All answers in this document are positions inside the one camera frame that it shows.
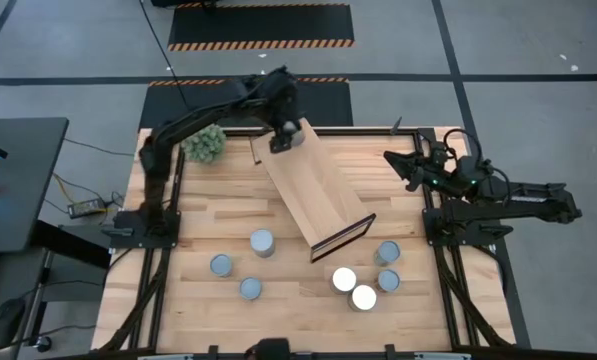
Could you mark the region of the green potted plant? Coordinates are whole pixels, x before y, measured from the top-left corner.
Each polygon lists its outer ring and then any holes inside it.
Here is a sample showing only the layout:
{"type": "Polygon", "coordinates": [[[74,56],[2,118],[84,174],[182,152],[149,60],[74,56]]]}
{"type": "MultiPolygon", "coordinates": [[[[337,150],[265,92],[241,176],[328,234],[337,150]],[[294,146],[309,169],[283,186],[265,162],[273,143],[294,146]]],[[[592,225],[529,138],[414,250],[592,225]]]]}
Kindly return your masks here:
{"type": "Polygon", "coordinates": [[[219,125],[211,124],[183,140],[181,147],[187,161],[209,164],[225,151],[226,135],[219,125]]]}

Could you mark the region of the black hazard-striped floor mat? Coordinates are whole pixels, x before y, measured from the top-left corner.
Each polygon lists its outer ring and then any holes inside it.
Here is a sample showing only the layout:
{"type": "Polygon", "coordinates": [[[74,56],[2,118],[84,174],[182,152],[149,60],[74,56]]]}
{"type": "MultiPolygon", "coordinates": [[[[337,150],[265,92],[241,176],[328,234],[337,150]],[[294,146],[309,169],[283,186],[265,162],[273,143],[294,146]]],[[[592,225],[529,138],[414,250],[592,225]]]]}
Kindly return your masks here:
{"type": "MultiPolygon", "coordinates": [[[[299,114],[314,127],[354,124],[349,83],[345,78],[303,78],[298,83],[299,114]]],[[[188,111],[236,98],[238,85],[227,79],[155,81],[149,84],[139,123],[155,128],[188,111]]]]}
{"type": "Polygon", "coordinates": [[[183,4],[174,12],[173,52],[347,48],[355,44],[344,3],[232,4],[211,10],[183,4]]]}

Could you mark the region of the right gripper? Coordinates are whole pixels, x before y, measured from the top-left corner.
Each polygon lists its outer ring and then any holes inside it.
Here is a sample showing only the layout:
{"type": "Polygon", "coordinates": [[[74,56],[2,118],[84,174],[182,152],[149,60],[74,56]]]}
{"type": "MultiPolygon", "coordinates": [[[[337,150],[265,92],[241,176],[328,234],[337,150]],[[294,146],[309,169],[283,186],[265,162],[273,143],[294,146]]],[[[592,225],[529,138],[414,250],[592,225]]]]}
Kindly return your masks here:
{"type": "MultiPolygon", "coordinates": [[[[385,151],[383,157],[401,178],[411,178],[419,167],[420,156],[417,152],[401,154],[385,151]]],[[[412,177],[405,189],[414,192],[424,183],[445,196],[462,196],[464,188],[445,170],[447,160],[448,156],[444,150],[431,150],[420,165],[423,177],[412,177]]]]}

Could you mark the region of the black power adapter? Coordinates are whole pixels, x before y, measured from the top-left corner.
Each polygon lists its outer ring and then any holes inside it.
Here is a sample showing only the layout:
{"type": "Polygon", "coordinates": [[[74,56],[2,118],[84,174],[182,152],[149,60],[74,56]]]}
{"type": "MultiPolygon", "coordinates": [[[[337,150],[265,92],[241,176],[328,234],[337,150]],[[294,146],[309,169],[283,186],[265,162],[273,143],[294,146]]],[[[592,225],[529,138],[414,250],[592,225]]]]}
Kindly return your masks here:
{"type": "Polygon", "coordinates": [[[97,215],[106,211],[106,205],[101,199],[75,202],[67,206],[67,213],[71,219],[97,215]]]}

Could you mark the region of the black desk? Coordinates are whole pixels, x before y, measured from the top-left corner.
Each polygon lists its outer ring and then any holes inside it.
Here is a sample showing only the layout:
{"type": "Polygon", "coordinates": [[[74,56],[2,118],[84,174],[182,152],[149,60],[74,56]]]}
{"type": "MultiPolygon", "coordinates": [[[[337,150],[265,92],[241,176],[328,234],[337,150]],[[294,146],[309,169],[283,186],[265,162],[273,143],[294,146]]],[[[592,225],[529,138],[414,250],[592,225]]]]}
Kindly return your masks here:
{"type": "Polygon", "coordinates": [[[0,118],[0,253],[32,243],[69,120],[0,118]]]}

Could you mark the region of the black aluminium table frame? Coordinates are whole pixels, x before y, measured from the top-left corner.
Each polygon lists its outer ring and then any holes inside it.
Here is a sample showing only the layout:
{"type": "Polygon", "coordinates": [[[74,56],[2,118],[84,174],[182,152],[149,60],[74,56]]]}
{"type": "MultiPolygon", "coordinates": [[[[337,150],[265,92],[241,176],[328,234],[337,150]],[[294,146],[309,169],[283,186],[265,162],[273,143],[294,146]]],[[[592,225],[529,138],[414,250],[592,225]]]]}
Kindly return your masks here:
{"type": "Polygon", "coordinates": [[[153,317],[160,320],[154,344],[158,353],[240,357],[263,338],[285,337],[292,360],[347,360],[394,356],[451,346],[435,256],[422,222],[421,192],[407,192],[383,159],[384,151],[410,152],[408,129],[322,128],[318,132],[337,167],[366,208],[376,215],[363,237],[330,256],[310,262],[302,237],[265,169],[255,163],[250,132],[231,132],[225,153],[215,163],[185,163],[181,178],[180,239],[169,260],[165,292],[147,307],[138,343],[149,344],[153,317]],[[257,256],[251,234],[269,230],[275,252],[257,256]],[[399,289],[382,293],[369,312],[352,310],[329,285],[333,271],[352,268],[364,284],[378,269],[373,261],[384,241],[402,250],[394,269],[399,289]],[[228,255],[229,277],[210,271],[210,260],[228,255]],[[262,282],[256,300],[245,300],[239,285],[246,277],[262,282]]]}

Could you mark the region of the tin can green patterned label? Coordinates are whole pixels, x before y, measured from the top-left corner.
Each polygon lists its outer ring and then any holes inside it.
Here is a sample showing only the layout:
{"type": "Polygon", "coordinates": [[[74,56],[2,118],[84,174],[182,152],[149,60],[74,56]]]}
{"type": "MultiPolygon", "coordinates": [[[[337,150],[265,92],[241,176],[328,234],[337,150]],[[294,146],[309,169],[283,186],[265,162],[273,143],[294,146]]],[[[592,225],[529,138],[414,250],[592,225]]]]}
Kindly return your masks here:
{"type": "Polygon", "coordinates": [[[210,271],[218,277],[229,277],[232,274],[233,264],[226,254],[217,254],[210,260],[210,271]]]}

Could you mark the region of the black computer mouse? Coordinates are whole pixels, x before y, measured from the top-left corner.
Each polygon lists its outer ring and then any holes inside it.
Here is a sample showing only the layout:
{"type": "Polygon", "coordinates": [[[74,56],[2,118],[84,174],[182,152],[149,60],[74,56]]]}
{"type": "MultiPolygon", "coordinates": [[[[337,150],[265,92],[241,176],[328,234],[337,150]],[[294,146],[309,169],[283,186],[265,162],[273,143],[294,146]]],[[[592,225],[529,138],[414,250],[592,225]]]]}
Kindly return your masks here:
{"type": "Polygon", "coordinates": [[[0,305],[0,345],[10,344],[17,334],[26,308],[22,298],[12,298],[0,305]]]}

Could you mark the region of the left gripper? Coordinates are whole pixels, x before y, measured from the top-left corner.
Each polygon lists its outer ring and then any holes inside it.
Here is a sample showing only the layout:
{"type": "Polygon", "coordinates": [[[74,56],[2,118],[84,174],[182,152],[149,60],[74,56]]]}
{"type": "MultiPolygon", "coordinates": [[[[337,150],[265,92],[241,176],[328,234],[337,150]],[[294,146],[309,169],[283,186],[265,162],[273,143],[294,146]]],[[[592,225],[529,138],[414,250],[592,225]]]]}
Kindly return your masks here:
{"type": "Polygon", "coordinates": [[[276,111],[270,119],[276,135],[269,140],[271,153],[282,153],[292,148],[293,136],[301,131],[299,112],[295,109],[276,111]]]}

